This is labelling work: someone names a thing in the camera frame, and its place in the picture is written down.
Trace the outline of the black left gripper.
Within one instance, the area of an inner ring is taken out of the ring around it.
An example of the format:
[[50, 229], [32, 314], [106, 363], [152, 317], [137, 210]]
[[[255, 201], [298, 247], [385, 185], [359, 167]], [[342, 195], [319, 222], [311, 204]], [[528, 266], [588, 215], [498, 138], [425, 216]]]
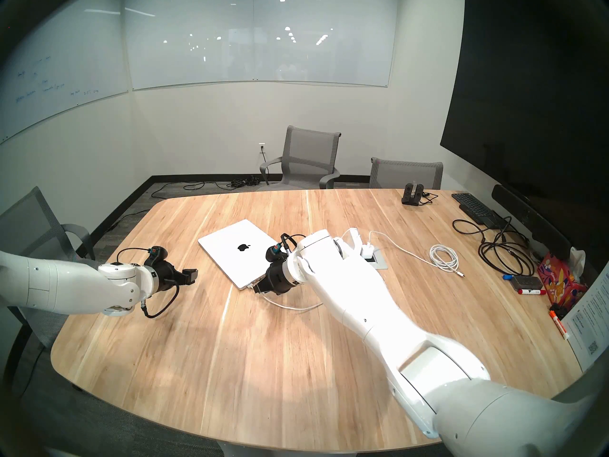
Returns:
[[158, 277], [157, 293], [167, 291], [174, 286], [193, 285], [198, 275], [198, 269], [184, 269], [183, 276], [169, 262], [156, 262], [155, 272]]

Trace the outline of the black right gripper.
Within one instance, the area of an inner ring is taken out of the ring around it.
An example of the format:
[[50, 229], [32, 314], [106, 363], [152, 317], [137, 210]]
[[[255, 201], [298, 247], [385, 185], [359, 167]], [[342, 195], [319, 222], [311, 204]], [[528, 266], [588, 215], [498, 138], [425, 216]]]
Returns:
[[265, 277], [256, 284], [257, 294], [274, 293], [277, 296], [287, 293], [293, 287], [300, 285], [286, 267], [286, 261], [275, 260], [270, 263]]

